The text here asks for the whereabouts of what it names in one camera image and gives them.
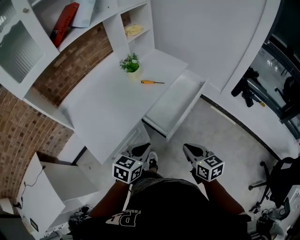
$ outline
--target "screwdriver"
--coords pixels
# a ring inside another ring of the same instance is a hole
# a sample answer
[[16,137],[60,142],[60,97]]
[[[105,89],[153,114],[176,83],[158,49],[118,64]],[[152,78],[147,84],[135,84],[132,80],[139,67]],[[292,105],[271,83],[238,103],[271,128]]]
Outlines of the screwdriver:
[[155,83],[164,83],[164,82],[155,82],[150,80],[141,80],[141,83],[143,84],[155,84]]

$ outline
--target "yellow item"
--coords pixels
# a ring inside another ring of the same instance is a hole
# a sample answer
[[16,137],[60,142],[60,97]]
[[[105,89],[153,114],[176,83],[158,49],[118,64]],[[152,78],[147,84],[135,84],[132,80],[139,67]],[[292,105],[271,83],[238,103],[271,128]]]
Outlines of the yellow item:
[[125,33],[127,36],[134,36],[139,34],[144,29],[141,25],[131,25],[128,27],[125,27]]
[[143,84],[155,84],[155,83],[164,83],[164,82],[155,82],[150,80],[141,80],[141,83]]

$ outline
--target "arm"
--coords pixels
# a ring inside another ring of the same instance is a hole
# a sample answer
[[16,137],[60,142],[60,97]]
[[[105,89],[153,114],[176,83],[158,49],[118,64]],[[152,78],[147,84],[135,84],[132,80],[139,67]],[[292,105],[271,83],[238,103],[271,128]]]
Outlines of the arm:
[[89,217],[110,217],[122,212],[129,186],[129,184],[121,181],[115,182],[104,198],[90,212]]
[[239,215],[245,212],[243,207],[226,192],[217,180],[211,182],[203,181],[202,183],[209,201],[216,204],[221,210],[232,215]]

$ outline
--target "glass cabinet door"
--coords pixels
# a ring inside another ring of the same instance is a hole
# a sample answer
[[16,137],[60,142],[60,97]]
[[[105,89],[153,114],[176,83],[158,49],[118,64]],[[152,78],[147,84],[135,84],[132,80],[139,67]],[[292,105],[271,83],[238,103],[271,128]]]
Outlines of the glass cabinet door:
[[27,0],[0,0],[0,84],[23,99],[58,56]]

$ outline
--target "orange screwdriver handle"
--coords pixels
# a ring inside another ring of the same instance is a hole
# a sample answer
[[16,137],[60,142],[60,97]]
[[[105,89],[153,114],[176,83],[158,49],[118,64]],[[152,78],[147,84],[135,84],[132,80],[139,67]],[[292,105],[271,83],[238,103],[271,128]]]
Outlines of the orange screwdriver handle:
[[141,80],[141,83],[143,84],[154,84],[154,81],[150,81],[150,80]]

